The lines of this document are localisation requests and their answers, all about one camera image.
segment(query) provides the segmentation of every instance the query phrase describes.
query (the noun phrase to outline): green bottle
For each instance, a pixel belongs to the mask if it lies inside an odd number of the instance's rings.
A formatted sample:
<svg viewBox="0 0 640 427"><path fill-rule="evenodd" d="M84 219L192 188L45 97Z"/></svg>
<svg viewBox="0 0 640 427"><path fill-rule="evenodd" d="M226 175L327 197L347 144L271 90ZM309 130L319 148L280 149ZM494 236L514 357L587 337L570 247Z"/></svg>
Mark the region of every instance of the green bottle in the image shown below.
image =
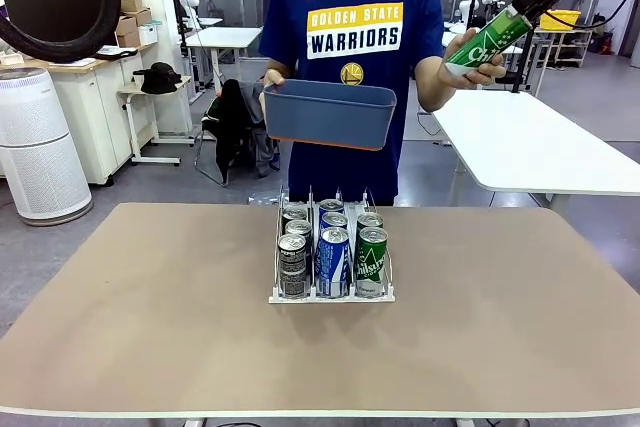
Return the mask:
<svg viewBox="0 0 640 427"><path fill-rule="evenodd" d="M491 62L494 55L503 52L531 28L529 21L509 5L447 60L447 68L453 75L471 72Z"/></svg>

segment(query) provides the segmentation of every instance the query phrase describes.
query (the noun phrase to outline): green can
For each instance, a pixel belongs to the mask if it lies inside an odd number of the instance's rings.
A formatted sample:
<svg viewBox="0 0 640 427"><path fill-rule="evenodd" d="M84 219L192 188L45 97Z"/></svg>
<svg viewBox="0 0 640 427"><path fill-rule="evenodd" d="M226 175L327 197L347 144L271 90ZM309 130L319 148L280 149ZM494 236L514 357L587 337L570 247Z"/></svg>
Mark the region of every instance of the green can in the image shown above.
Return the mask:
<svg viewBox="0 0 640 427"><path fill-rule="evenodd" d="M365 227L358 235L356 254L356 295L380 297L384 293L382 280L389 234L380 227Z"/></svg>
<svg viewBox="0 0 640 427"><path fill-rule="evenodd" d="M509 5L447 60L447 68L453 75L471 72L491 62L494 55L503 52L531 28L529 21Z"/></svg>

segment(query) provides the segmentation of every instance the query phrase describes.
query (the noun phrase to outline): man's left hand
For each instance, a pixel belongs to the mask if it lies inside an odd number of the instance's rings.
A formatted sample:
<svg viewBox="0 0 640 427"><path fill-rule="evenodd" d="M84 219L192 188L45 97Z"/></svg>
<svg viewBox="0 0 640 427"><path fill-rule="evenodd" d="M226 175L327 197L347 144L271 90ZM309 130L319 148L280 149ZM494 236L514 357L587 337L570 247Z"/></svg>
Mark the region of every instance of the man's left hand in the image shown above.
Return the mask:
<svg viewBox="0 0 640 427"><path fill-rule="evenodd" d="M494 79L506 75L507 70L502 66L504 62L502 54L493 56L490 63L482 64L476 70L472 70L462 76L453 75L449 69L447 69L447 59L455 54L464 44L473 39L475 35L476 30L469 29L464 35L457 35L447 46L444 59L442 59L442 64L438 69L438 79L444 85L453 87L454 89L475 89L478 84L491 85Z"/></svg>

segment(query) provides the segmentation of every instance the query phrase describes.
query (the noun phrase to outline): blue plastic bin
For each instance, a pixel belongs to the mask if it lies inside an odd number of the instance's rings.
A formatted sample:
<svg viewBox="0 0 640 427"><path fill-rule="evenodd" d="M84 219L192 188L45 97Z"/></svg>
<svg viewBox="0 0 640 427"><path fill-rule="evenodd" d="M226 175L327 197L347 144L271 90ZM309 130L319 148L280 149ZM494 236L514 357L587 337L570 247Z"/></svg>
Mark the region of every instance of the blue plastic bin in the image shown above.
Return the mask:
<svg viewBox="0 0 640 427"><path fill-rule="evenodd" d="M396 106L389 89L288 79L265 89L270 137L380 150Z"/></svg>

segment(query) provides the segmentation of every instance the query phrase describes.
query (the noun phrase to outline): can rack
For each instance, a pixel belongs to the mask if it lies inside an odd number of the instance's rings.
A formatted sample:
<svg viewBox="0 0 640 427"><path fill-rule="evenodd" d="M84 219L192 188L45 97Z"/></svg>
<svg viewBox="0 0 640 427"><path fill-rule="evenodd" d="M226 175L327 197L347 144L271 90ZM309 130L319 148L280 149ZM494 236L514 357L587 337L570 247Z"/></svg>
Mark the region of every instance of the can rack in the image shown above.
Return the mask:
<svg viewBox="0 0 640 427"><path fill-rule="evenodd" d="M336 199L342 200L342 195L338 191L336 193ZM345 215L348 220L348 232L349 232L349 244L350 244L350 262L349 273L347 275L348 282L348 294L343 297L323 297L318 295L316 288L315 269L311 269L311 277L307 278L307 285L305 286L305 296L290 298L283 294L280 284L280 270L278 268L278 239L282 233L282 213L283 209L289 205L287 201L287 192L284 187L280 189L280 201L278 203L278 218L276 221L276 237L275 237L275 249L274 249L274 280L271 296L269 297L270 304L324 304L324 303L376 303L376 302L395 302L395 292L393 286L393 267L391 264L391 255L387 248L387 253L384 258L383 272L383 295L379 297L359 297L356 295L355 284L355 240L356 240L356 228L358 216L364 212L376 212L375 203L373 198L368 192L364 192L362 195L362 202L348 202L344 204ZM313 192L309 192L309 200L306 203L308 218L310 219L312 235L313 235L313 250L311 257L315 262L315 249L318 245L318 227L319 227L319 214L318 205L314 202Z"/></svg>

